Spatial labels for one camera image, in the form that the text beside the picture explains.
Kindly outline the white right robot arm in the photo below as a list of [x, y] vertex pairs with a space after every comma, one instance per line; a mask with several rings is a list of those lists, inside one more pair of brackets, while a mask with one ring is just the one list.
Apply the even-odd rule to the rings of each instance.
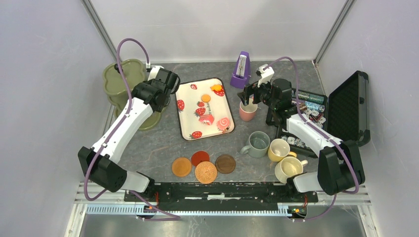
[[266, 105], [278, 128], [295, 135], [318, 157], [317, 172], [287, 179], [285, 194], [289, 200], [299, 201], [311, 191], [323, 191], [330, 196], [358, 193], [365, 174], [357, 144], [353, 140], [342, 141], [314, 124], [301, 111], [298, 92], [292, 92], [290, 81], [254, 82], [237, 95], [244, 105], [251, 99], [253, 104]]

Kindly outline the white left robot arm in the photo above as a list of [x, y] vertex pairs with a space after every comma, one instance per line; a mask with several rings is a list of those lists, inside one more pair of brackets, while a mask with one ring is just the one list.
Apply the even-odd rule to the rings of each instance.
[[143, 201], [150, 201], [155, 196], [151, 178], [127, 171], [118, 163], [139, 127], [170, 103], [170, 96], [179, 86], [180, 78], [176, 73], [155, 66], [148, 80], [128, 90], [128, 101], [108, 131], [90, 148], [81, 147], [78, 151], [86, 183], [92, 181], [110, 192], [136, 191]]

